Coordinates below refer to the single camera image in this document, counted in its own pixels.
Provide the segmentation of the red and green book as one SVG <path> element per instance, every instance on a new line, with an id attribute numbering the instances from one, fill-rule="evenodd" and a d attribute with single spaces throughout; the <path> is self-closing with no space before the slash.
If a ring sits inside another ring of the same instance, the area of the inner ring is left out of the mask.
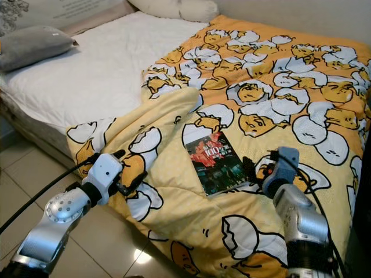
<path id="1" fill-rule="evenodd" d="M 209 133 L 199 128 L 184 135 L 184 147 L 207 196 L 249 181 L 243 162 L 223 132 Z"/>

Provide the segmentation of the yellow cartoon egg blanket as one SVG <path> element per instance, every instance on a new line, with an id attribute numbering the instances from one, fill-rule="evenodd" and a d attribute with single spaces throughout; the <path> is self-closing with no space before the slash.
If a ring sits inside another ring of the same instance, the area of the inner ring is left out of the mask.
<path id="1" fill-rule="evenodd" d="M 277 259 L 236 259 L 222 240 L 228 215 L 283 234 L 272 201 L 250 183 L 207 196 L 184 135 L 223 132 L 254 164 L 279 147 L 297 149 L 294 184 L 318 196 L 344 253 L 369 132 L 369 63 L 371 48 L 360 42 L 217 16 L 145 69 L 141 106 L 71 127 L 67 140 L 77 163 L 126 150 L 135 174 L 145 167 L 143 189 L 110 206 L 191 275 L 284 278 Z"/>

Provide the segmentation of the grey bed base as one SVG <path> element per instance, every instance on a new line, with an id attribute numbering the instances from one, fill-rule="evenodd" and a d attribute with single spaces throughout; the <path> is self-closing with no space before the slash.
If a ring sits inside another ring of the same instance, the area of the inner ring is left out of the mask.
<path id="1" fill-rule="evenodd" d="M 8 120 L 10 126 L 26 140 L 34 143 L 46 154 L 67 167 L 75 165 L 74 154 L 67 145 L 67 136 L 64 128 L 40 122 L 24 113 L 11 100 L 2 100 L 2 116 Z"/>

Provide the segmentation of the white quilted mattress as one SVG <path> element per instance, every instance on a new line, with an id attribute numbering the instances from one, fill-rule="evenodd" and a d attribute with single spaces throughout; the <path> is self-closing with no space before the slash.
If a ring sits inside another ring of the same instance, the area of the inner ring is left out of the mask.
<path id="1" fill-rule="evenodd" d="M 141 75 L 204 22 L 143 12 L 75 35 L 76 47 L 2 77 L 2 104 L 59 130 L 122 116 L 140 106 Z"/>

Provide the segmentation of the beige pillow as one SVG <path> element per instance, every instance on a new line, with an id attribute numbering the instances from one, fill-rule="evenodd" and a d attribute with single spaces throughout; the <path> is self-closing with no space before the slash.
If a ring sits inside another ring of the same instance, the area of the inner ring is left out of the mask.
<path id="1" fill-rule="evenodd" d="M 212 0 L 179 0 L 179 16 L 186 21 L 210 22 L 220 15 Z"/>
<path id="2" fill-rule="evenodd" d="M 151 16 L 182 19 L 180 0 L 127 0 L 133 7 Z"/>

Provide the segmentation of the grey floral printed headboard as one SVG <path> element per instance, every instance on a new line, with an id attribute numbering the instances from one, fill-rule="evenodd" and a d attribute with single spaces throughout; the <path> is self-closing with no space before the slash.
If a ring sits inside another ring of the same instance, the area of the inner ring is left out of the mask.
<path id="1" fill-rule="evenodd" d="M 1 0 L 1 35 L 38 25 L 78 35 L 134 12 L 128 0 Z"/>

